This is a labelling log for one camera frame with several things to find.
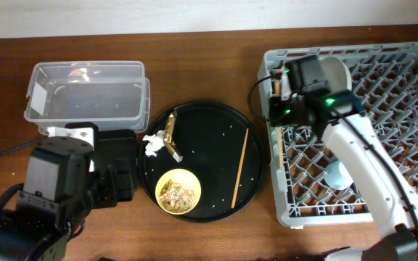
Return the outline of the grey round plate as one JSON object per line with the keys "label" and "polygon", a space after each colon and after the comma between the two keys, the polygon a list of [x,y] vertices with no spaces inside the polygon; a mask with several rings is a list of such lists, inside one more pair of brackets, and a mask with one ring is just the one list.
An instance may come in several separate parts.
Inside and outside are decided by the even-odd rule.
{"label": "grey round plate", "polygon": [[341,59],[327,57],[321,59],[320,64],[332,93],[350,91],[352,89],[351,73]]}

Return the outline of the white tissue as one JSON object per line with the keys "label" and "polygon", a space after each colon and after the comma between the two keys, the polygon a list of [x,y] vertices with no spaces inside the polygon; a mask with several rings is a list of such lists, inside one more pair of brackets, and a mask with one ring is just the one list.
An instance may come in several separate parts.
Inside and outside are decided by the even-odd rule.
{"label": "white tissue", "polygon": [[145,135],[143,141],[145,145],[145,155],[148,157],[156,157],[157,152],[165,146],[164,142],[165,131],[159,130],[156,134]]}

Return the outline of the food scraps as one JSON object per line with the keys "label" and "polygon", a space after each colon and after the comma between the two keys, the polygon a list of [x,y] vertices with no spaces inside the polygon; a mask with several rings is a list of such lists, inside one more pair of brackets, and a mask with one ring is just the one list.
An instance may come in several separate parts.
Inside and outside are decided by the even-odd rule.
{"label": "food scraps", "polygon": [[175,213],[186,212],[197,202],[193,188],[173,180],[169,180],[161,189],[159,199],[167,211]]}

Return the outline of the yellow bowl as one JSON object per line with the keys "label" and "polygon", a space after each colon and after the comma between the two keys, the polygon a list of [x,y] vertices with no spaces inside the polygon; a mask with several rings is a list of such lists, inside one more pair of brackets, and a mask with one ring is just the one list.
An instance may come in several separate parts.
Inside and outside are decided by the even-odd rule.
{"label": "yellow bowl", "polygon": [[164,173],[155,187],[157,205],[171,215],[184,215],[192,211],[202,195],[201,184],[195,174],[185,169]]}

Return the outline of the gold snack wrapper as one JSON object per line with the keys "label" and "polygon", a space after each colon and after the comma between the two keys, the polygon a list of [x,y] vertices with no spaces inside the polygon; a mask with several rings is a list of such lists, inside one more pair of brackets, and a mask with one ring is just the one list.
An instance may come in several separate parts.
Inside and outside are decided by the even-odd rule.
{"label": "gold snack wrapper", "polygon": [[173,140],[173,132],[176,126],[177,111],[174,110],[169,114],[168,119],[165,124],[165,134],[164,134],[164,145],[168,150],[169,154],[176,162],[181,162],[183,156],[176,147],[175,141]]}

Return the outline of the wooden chopstick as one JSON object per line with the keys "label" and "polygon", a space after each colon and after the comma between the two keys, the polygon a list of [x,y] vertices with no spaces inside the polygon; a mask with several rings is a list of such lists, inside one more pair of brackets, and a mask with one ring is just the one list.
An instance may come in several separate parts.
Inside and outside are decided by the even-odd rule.
{"label": "wooden chopstick", "polygon": [[[281,81],[275,80],[274,81],[274,95],[280,97],[281,96]],[[276,127],[276,137],[277,137],[277,146],[278,146],[278,153],[279,153],[279,167],[282,168],[284,166],[284,150],[283,150],[283,133],[280,127]]]}
{"label": "wooden chopstick", "polygon": [[236,177],[234,192],[233,192],[232,201],[231,201],[231,208],[232,209],[235,208],[236,201],[237,201],[237,195],[238,195],[238,190],[239,190],[239,182],[240,182],[240,178],[241,178],[241,174],[242,174],[242,168],[243,168],[243,163],[244,163],[244,158],[245,158],[248,136],[249,136],[249,128],[247,128],[246,131],[245,131],[245,138],[244,138],[244,141],[243,141],[242,151],[241,151],[241,154],[240,154],[239,166],[238,166],[238,169],[237,169],[237,177]]}

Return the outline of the blue plastic cup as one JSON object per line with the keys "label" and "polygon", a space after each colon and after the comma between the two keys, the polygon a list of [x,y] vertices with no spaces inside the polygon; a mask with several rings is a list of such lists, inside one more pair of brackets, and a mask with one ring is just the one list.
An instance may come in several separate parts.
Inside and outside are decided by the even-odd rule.
{"label": "blue plastic cup", "polygon": [[351,175],[339,160],[329,163],[325,172],[327,175],[324,180],[332,189],[345,190],[353,184]]}

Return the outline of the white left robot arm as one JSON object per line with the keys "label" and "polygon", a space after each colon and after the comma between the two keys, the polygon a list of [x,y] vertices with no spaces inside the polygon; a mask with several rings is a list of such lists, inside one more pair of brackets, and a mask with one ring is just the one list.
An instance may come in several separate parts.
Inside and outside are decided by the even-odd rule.
{"label": "white left robot arm", "polygon": [[137,188],[136,134],[95,124],[49,127],[24,183],[0,196],[0,260],[62,260],[94,209],[129,202]]}

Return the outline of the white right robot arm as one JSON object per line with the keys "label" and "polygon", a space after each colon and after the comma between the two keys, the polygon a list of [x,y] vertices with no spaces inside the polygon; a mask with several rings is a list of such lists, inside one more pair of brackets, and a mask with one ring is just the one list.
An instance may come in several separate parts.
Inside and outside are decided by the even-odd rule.
{"label": "white right robot arm", "polygon": [[418,260],[418,194],[351,91],[346,65],[311,55],[284,63],[270,76],[281,88],[269,99],[270,125],[310,127],[352,177],[380,235],[368,249],[334,249],[324,260]]}

